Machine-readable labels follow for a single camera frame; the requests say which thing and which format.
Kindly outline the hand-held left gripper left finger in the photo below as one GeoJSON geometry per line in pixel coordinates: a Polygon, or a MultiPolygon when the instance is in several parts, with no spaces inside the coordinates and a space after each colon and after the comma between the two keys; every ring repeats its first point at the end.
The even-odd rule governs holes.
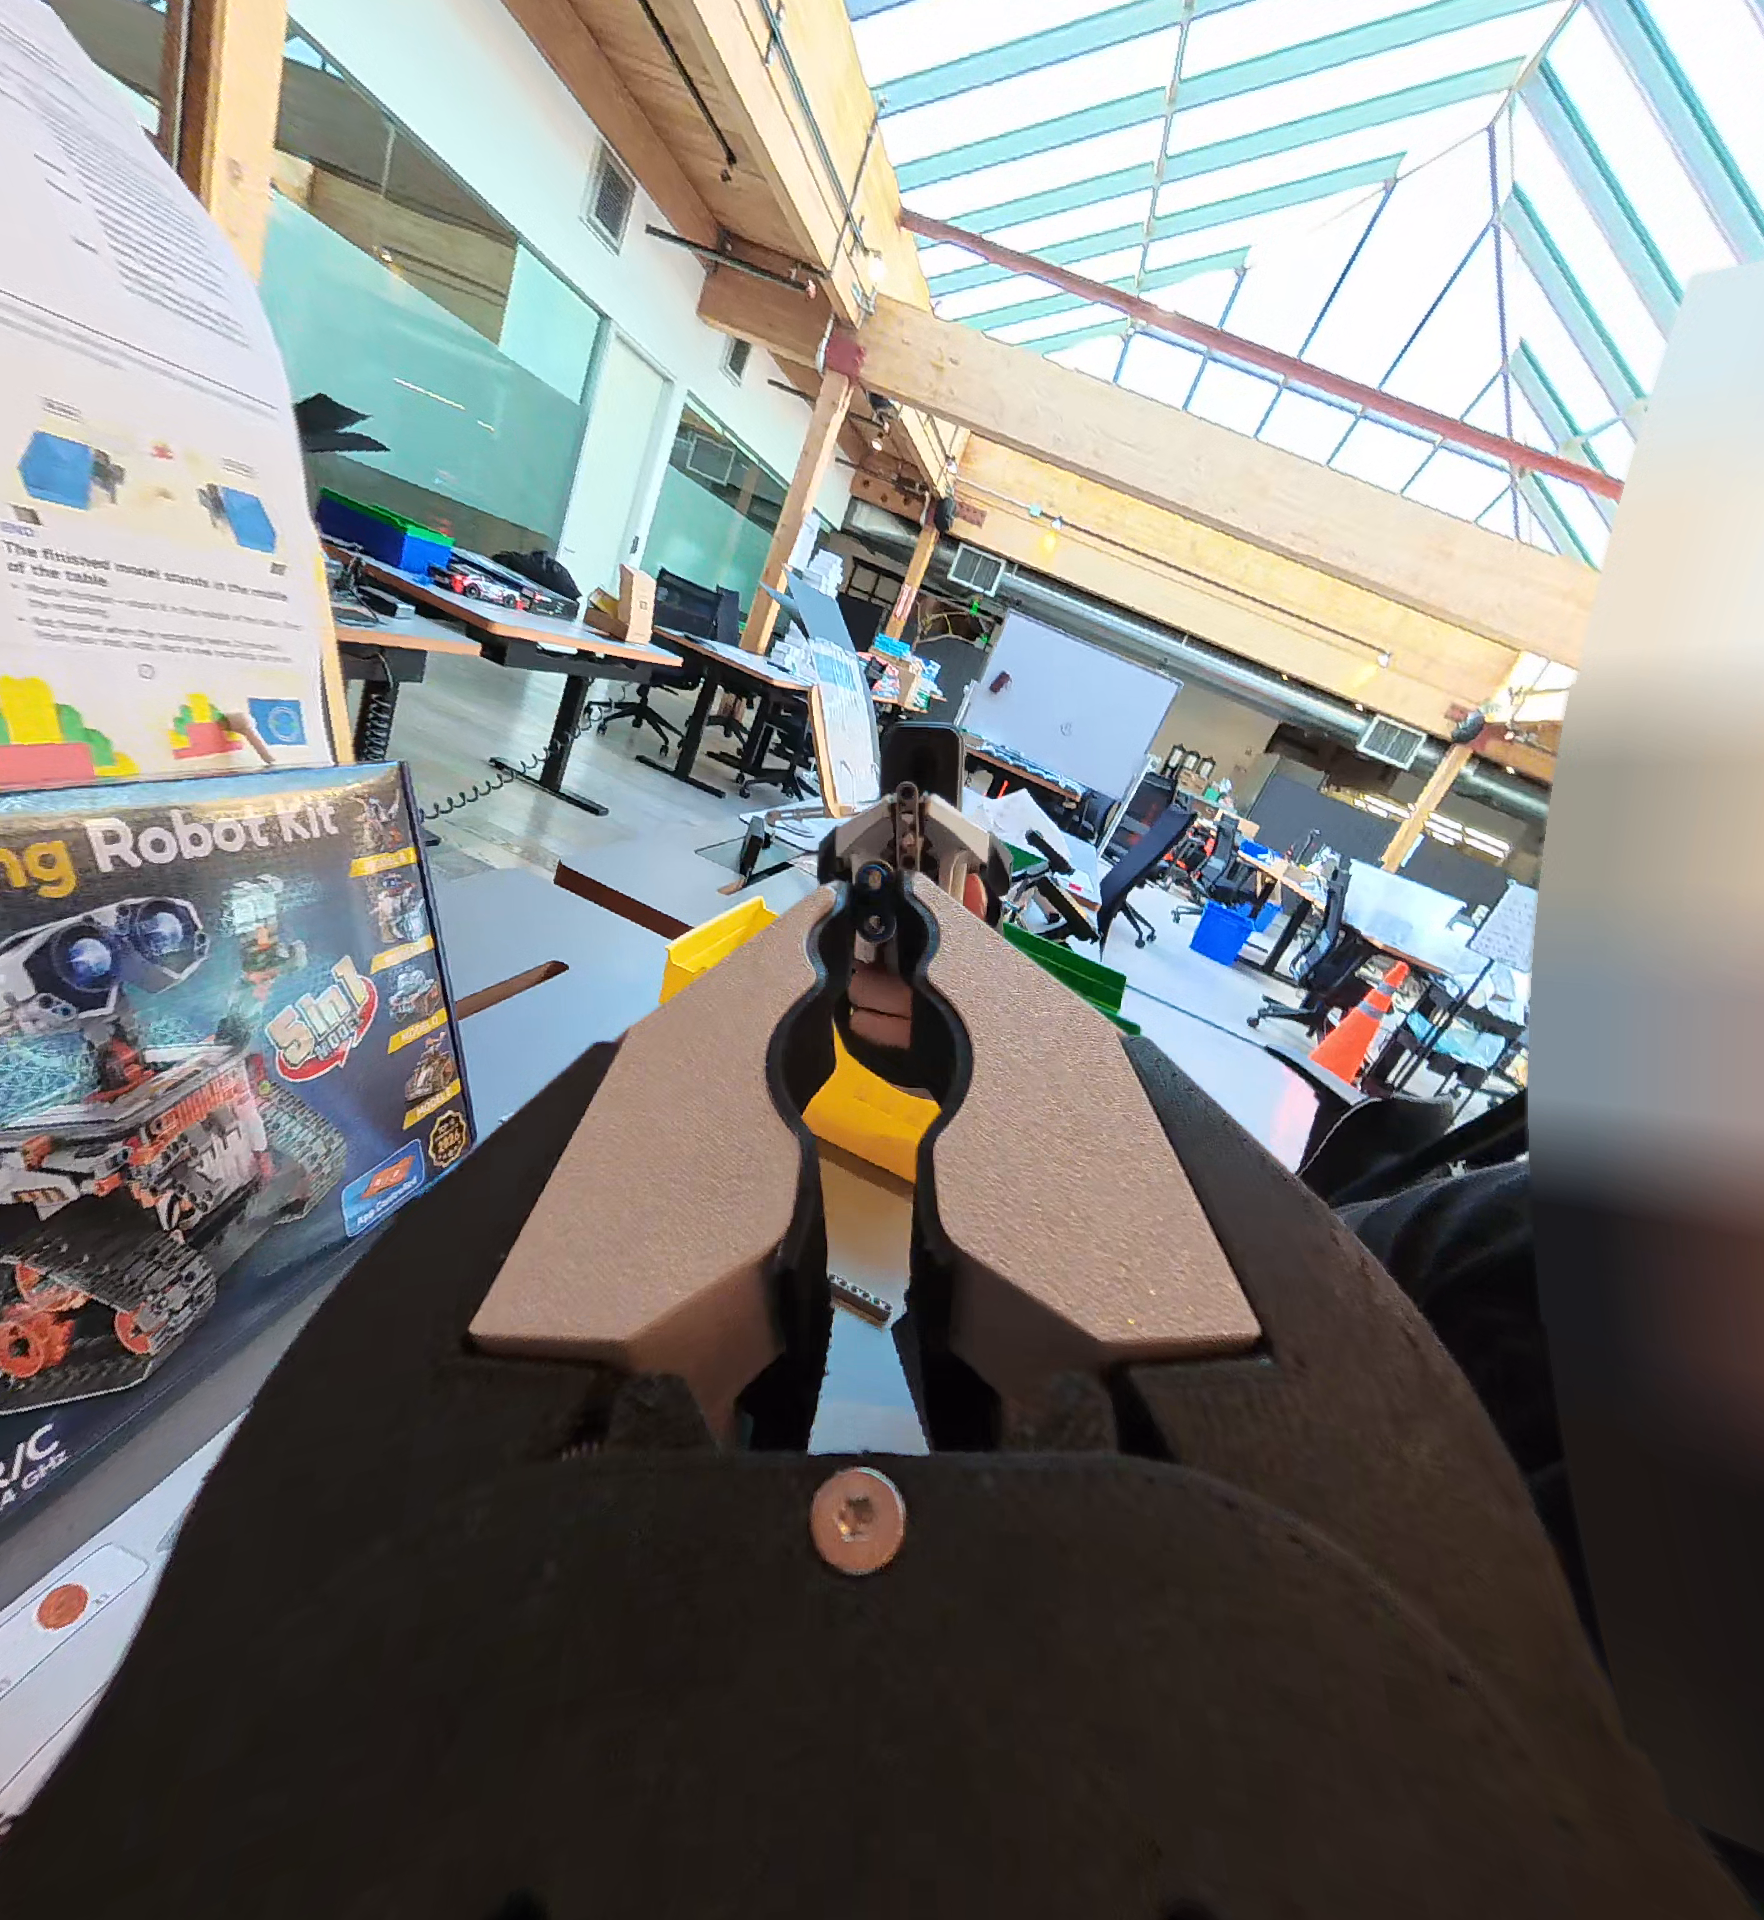
{"type": "Polygon", "coordinates": [[[800,1450],[885,1450],[885,1330],[832,1302],[827,1163],[769,1077],[832,915],[819,888],[625,1034],[471,1323],[476,1347],[676,1376],[725,1443],[751,1384],[794,1362],[800,1450]]]}

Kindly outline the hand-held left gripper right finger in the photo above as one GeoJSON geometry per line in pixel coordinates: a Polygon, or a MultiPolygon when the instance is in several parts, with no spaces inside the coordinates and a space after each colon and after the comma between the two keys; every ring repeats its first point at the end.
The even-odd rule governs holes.
{"type": "Polygon", "coordinates": [[[1011,1444],[1056,1380],[1262,1358],[1262,1325],[1121,1032],[923,877],[907,1034],[882,1074],[937,1103],[918,1147],[907,1331],[933,1453],[1011,1444]]]}

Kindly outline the grey desk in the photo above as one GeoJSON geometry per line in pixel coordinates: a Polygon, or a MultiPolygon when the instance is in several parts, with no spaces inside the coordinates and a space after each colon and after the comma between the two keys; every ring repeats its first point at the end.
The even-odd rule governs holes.
{"type": "MultiPolygon", "coordinates": [[[[471,1020],[458,1038],[479,1139],[520,1113],[589,1046],[616,1042],[660,1002],[672,940],[714,921],[744,898],[764,898],[779,915],[813,885],[809,867],[785,866],[757,884],[728,882],[700,858],[685,882],[649,882],[639,895],[610,890],[583,866],[540,879],[526,869],[483,867],[437,877],[437,913],[454,985],[474,993],[539,962],[566,975],[471,1020]]],[[[868,1163],[822,1147],[834,1272],[901,1308],[909,1302],[909,1191],[868,1163]]],[[[172,1389],[159,1426],[139,1444],[152,1480],[198,1453],[231,1420],[240,1420],[296,1331],[317,1312],[353,1250],[324,1256],[293,1294],[251,1331],[222,1333],[219,1351],[195,1362],[172,1389]]]]}

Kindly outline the wooden office desk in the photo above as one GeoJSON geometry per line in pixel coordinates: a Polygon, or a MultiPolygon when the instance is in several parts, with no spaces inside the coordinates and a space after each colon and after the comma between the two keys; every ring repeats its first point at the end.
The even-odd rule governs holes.
{"type": "Polygon", "coordinates": [[[652,641],[611,638],[581,619],[558,619],[533,612],[510,612],[487,599],[465,598],[416,580],[386,563],[372,561],[339,541],[324,541],[324,551],[343,565],[357,563],[375,592],[406,603],[419,626],[439,622],[458,626],[483,660],[520,675],[556,676],[558,704],[540,755],[512,760],[490,755],[496,782],[519,782],[589,818],[606,820],[606,804],[566,782],[566,768],[586,719],[589,694],[597,683],[647,688],[682,660],[652,641]]]}

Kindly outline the tilted paper stand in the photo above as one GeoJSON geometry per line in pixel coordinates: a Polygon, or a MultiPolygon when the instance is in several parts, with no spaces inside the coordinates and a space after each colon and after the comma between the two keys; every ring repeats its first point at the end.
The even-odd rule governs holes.
{"type": "Polygon", "coordinates": [[[839,599],[793,572],[789,605],[811,660],[806,702],[821,800],[830,815],[848,820],[882,800],[874,692],[839,599]]]}

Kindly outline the whiteboard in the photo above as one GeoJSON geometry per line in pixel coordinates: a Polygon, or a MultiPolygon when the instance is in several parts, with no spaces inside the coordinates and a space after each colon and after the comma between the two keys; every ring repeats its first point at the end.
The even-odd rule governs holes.
{"type": "Polygon", "coordinates": [[[1127,800],[1181,683],[1011,612],[969,692],[963,724],[1046,774],[1127,800]]]}

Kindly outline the green storage bin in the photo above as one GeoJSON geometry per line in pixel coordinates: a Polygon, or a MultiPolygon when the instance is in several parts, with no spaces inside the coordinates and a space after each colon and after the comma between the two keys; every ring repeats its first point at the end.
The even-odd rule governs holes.
{"type": "Polygon", "coordinates": [[[1002,937],[1121,1034],[1131,1038],[1141,1034],[1140,1023],[1126,1017],[1129,981],[1123,973],[1087,959],[1073,945],[1031,934],[1012,921],[1002,924],[1002,937]]]}

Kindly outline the yellow storage bin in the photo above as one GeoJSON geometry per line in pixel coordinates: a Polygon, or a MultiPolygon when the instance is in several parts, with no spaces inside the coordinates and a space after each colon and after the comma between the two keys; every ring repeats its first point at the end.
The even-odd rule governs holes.
{"type": "MultiPolygon", "coordinates": [[[[779,913],[764,898],[744,898],[714,921],[672,940],[660,1001],[668,1002],[728,957],[774,926],[779,913]]],[[[940,1115],[936,1101],[912,1094],[860,1063],[843,1032],[834,1029],[835,1067],[809,1099],[803,1120],[822,1147],[871,1165],[897,1183],[918,1180],[918,1148],[940,1115]]]]}

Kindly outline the brown wooden rod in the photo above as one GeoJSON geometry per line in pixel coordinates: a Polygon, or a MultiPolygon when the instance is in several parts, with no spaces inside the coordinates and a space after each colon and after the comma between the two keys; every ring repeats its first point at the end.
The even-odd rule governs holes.
{"type": "Polygon", "coordinates": [[[512,973],[501,981],[495,981],[474,993],[466,993],[456,1001],[453,1020],[471,1020],[495,1007],[509,1002],[514,996],[531,993],[546,982],[566,975],[564,962],[548,961],[539,962],[520,973],[512,973]]]}

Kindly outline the black office chair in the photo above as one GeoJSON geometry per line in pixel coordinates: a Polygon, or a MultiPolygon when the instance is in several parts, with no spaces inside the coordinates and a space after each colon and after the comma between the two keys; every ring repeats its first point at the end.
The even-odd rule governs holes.
{"type": "Polygon", "coordinates": [[[1524,1091],[1479,1118],[1457,1120],[1442,1097],[1365,1094],[1289,1049],[1271,1046],[1268,1054],[1317,1099],[1297,1176],[1332,1206],[1376,1203],[1526,1155],[1524,1091]]]}

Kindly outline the orange traffic cone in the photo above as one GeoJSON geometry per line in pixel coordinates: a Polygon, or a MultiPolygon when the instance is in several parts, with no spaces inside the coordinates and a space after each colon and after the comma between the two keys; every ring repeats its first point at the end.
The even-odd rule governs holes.
{"type": "Polygon", "coordinates": [[[1408,964],[1397,961],[1388,973],[1369,982],[1367,994],[1351,1008],[1325,1042],[1314,1046],[1308,1059],[1332,1082],[1360,1087],[1382,1028],[1396,1010],[1397,991],[1408,981],[1408,964]]]}

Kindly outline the person's black shirt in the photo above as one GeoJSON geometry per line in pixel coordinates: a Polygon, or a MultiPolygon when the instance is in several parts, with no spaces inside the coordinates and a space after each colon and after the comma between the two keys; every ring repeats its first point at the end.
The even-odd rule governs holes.
{"type": "Polygon", "coordinates": [[[1337,1209],[1474,1386],[1539,1504],[1566,1493],[1541,1315],[1531,1165],[1479,1169],[1337,1209]]]}

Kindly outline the blue robot kit box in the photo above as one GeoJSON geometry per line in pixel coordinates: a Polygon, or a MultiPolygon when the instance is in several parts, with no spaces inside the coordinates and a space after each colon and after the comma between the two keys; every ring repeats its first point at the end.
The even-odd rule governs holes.
{"type": "Polygon", "coordinates": [[[471,1150],[399,763],[0,795],[0,1530],[471,1150]]]}

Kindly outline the open white instruction booklet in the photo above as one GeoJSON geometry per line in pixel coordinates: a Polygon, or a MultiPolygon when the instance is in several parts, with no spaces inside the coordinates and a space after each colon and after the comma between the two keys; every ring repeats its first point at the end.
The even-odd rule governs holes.
{"type": "Polygon", "coordinates": [[[243,1420],[0,1614],[0,1842],[121,1669],[175,1540],[243,1420]]]}

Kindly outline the white instruction sheet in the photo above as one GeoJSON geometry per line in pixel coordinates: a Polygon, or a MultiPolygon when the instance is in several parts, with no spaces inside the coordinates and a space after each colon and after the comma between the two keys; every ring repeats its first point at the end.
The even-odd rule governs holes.
{"type": "Polygon", "coordinates": [[[252,280],[60,19],[0,3],[0,791],[327,764],[335,669],[252,280]]]}

